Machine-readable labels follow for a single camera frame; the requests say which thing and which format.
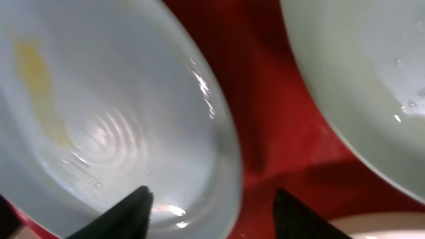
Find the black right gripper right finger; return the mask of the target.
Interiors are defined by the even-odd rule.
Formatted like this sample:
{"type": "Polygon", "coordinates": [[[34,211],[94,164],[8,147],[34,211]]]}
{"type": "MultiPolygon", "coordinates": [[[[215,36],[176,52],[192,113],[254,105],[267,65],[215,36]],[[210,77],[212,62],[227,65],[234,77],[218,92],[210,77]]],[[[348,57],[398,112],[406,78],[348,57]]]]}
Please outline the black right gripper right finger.
{"type": "Polygon", "coordinates": [[[276,239],[351,239],[284,189],[275,194],[276,239]]]}

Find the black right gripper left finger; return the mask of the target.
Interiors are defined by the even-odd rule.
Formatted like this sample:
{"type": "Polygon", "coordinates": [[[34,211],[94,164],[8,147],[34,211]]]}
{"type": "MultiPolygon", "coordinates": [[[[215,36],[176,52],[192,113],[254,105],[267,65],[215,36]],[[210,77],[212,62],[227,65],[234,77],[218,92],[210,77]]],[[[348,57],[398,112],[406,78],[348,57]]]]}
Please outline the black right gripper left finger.
{"type": "Polygon", "coordinates": [[[145,239],[152,206],[153,193],[140,186],[66,239],[145,239]]]}

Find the white plate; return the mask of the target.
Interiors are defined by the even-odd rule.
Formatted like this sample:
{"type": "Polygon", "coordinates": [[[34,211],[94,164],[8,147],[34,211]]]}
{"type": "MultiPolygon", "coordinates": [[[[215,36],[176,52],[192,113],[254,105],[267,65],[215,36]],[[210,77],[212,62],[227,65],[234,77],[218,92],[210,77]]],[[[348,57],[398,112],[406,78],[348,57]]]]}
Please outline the white plate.
{"type": "Polygon", "coordinates": [[[359,214],[331,224],[354,239],[424,239],[422,212],[359,214]]]}

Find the light blue plate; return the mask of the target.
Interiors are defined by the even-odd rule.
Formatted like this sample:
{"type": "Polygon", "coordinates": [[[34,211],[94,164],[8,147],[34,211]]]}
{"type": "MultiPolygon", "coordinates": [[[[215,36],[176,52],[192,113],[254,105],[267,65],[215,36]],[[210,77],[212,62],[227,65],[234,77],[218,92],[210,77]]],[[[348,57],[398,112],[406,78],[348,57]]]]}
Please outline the light blue plate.
{"type": "Polygon", "coordinates": [[[136,188],[149,238],[226,238],[242,158],[223,93],[162,1],[1,0],[1,194],[65,238],[136,188]]]}

